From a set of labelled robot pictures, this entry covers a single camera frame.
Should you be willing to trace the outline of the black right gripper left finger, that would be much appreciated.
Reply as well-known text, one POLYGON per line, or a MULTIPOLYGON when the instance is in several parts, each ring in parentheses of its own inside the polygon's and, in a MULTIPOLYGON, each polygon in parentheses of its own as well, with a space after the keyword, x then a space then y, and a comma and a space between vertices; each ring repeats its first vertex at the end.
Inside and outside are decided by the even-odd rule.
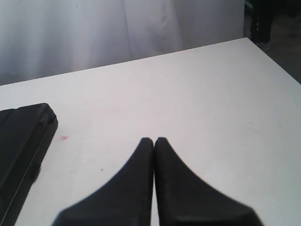
POLYGON ((64 209, 55 226, 149 226, 153 194, 154 145, 142 138, 125 165, 87 198, 64 209))

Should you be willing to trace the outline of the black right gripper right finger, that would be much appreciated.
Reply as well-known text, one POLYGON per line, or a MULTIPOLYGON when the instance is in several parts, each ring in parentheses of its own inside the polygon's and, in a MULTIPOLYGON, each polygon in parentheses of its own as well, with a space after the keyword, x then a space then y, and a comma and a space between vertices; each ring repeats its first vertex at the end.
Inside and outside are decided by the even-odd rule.
POLYGON ((165 137, 155 143, 155 187, 161 226, 259 226, 249 206, 199 178, 165 137))

